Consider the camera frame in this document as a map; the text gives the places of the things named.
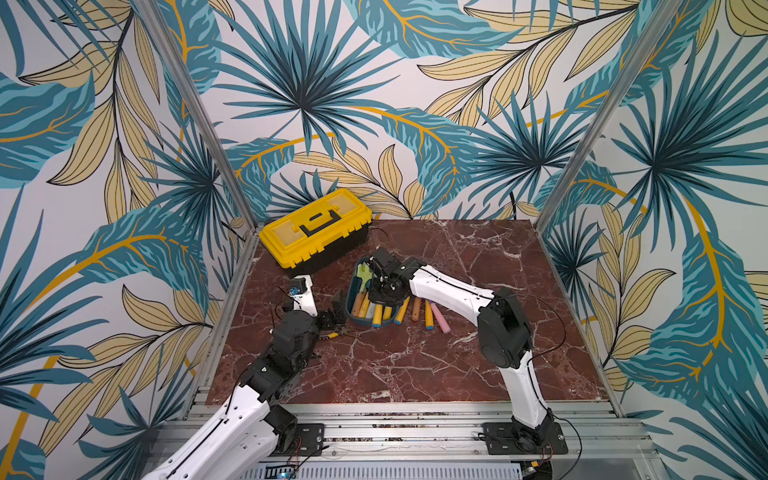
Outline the green rake wooden handle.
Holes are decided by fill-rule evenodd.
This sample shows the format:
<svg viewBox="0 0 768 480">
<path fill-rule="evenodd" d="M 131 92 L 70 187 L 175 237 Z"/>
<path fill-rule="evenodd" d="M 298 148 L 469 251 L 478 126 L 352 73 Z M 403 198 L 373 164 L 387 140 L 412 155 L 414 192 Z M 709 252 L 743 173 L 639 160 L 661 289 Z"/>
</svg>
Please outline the green rake wooden handle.
<svg viewBox="0 0 768 480">
<path fill-rule="evenodd" d="M 355 276 L 353 278 L 355 296 L 354 296 L 353 307 L 351 309 L 351 313 L 356 318 L 359 318 L 358 311 L 360 309 L 363 298 L 367 293 L 368 284 L 371 278 L 372 278 L 372 271 L 370 266 L 366 262 L 362 262 L 358 264 L 356 267 Z"/>
</svg>

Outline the purple rake pink handle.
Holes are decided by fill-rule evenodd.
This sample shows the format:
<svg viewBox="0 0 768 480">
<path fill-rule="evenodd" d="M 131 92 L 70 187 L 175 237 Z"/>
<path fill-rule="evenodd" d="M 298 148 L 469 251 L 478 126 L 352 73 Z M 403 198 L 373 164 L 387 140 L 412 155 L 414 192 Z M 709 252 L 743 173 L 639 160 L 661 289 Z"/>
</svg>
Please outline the purple rake pink handle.
<svg viewBox="0 0 768 480">
<path fill-rule="evenodd" d="M 446 321 L 444 315 L 442 314 L 441 310 L 439 309 L 438 305 L 436 303 L 434 303 L 434 302 L 430 302 L 429 306 L 430 306 L 431 312 L 433 314 L 433 317 L 434 317 L 435 321 L 437 322 L 437 325 L 439 326 L 441 331 L 444 334 L 450 333 L 451 332 L 451 328 L 450 328 L 449 324 L 447 323 L 447 321 Z"/>
</svg>

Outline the teal fork yellow handle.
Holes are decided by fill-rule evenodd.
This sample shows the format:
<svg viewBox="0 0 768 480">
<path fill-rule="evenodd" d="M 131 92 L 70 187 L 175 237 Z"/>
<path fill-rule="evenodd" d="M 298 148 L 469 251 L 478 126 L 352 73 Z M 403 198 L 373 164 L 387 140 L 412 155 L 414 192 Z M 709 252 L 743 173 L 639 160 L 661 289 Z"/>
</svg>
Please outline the teal fork yellow handle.
<svg viewBox="0 0 768 480">
<path fill-rule="evenodd" d="M 368 316 L 369 307 L 370 307 L 370 298 L 369 298 L 369 294 L 366 293 L 361 303 L 360 309 L 358 311 L 358 317 L 365 319 Z"/>
</svg>

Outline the green rake yellow handle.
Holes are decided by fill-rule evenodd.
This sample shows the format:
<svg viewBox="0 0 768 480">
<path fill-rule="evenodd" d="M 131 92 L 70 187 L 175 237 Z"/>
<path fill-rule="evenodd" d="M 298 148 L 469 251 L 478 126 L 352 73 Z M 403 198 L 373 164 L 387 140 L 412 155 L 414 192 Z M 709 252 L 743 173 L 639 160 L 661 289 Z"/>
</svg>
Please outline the green rake yellow handle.
<svg viewBox="0 0 768 480">
<path fill-rule="evenodd" d="M 405 315 L 408 310 L 408 306 L 410 303 L 410 297 L 407 296 L 401 306 L 398 308 L 397 314 L 394 317 L 394 323 L 396 325 L 401 325 L 404 321 Z"/>
</svg>

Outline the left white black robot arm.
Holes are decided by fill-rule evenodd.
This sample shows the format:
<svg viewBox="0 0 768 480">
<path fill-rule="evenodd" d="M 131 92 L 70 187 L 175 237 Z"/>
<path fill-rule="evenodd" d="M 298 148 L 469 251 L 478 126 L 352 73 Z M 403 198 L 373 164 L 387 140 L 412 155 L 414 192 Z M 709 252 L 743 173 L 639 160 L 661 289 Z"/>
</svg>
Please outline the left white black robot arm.
<svg viewBox="0 0 768 480">
<path fill-rule="evenodd" d="M 280 401 L 298 383 L 321 335 L 345 323 L 339 309 L 285 313 L 265 351 L 240 375 L 224 404 L 145 477 L 237 479 L 274 451 L 287 451 L 296 437 L 297 419 Z"/>
</svg>

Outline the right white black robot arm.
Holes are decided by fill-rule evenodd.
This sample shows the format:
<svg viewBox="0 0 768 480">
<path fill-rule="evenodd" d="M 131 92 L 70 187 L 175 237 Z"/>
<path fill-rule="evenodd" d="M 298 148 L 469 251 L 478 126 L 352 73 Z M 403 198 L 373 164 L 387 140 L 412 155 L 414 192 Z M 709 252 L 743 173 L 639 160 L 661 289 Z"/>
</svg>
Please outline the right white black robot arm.
<svg viewBox="0 0 768 480">
<path fill-rule="evenodd" d="M 496 365 L 512 405 L 512 422 L 538 435 L 553 423 L 533 365 L 532 331 L 522 305 L 509 289 L 470 285 L 411 257 L 399 261 L 380 248 L 366 263 L 372 270 L 369 298 L 396 307 L 413 296 L 459 314 L 477 328 L 483 356 Z"/>
</svg>

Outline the yellow black toolbox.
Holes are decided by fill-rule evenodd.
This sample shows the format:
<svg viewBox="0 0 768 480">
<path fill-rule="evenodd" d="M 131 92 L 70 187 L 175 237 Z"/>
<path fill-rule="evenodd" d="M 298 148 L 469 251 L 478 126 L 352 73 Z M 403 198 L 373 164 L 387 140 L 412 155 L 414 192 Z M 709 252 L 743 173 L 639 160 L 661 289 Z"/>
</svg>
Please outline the yellow black toolbox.
<svg viewBox="0 0 768 480">
<path fill-rule="evenodd" d="M 345 188 L 262 229 L 261 244 L 290 277 L 313 275 L 367 239 L 372 210 Z"/>
</svg>

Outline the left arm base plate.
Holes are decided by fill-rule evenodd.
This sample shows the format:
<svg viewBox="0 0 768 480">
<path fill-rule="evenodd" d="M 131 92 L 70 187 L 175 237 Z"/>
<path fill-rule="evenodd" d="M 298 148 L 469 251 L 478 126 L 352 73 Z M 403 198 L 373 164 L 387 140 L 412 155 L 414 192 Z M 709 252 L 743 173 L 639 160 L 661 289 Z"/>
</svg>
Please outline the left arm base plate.
<svg viewBox="0 0 768 480">
<path fill-rule="evenodd" d="M 321 455 L 325 448 L 326 425 L 299 423 L 280 430 L 262 422 L 258 429 L 236 448 L 252 458 Z"/>
</svg>

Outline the aluminium rail frame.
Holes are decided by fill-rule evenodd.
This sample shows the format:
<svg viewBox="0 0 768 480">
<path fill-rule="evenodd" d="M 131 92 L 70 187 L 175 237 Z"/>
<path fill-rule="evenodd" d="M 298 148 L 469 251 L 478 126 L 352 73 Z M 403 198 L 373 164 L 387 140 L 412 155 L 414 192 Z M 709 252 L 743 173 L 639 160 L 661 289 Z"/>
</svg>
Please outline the aluminium rail frame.
<svg viewBox="0 0 768 480">
<path fill-rule="evenodd" d="M 164 425 L 144 455 L 144 476 L 167 460 L 220 407 L 202 416 Z M 478 438 L 481 425 L 512 422 L 507 402 L 289 404 L 299 423 L 326 425 L 321 455 L 270 457 L 261 463 L 285 465 L 297 457 L 299 478 L 328 467 L 334 478 L 364 471 L 398 477 L 412 470 L 419 479 L 450 472 L 459 479 L 514 478 L 529 462 L 549 464 L 558 479 L 663 479 L 667 472 L 644 424 L 617 415 L 605 401 L 554 401 L 553 423 L 565 435 L 569 452 L 543 456 L 487 453 Z"/>
</svg>

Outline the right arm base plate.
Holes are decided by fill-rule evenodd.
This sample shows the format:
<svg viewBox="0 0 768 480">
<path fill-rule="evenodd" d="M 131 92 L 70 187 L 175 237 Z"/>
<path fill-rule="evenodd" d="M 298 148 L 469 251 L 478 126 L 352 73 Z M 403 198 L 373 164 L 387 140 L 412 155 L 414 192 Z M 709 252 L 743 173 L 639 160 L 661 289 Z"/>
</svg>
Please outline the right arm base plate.
<svg viewBox="0 0 768 480">
<path fill-rule="evenodd" d="M 516 426 L 513 422 L 488 422 L 481 425 L 478 438 L 482 440 L 491 456 L 528 455 L 543 456 L 564 455 L 569 452 L 565 435 L 558 423 L 546 428 L 531 430 Z"/>
</svg>

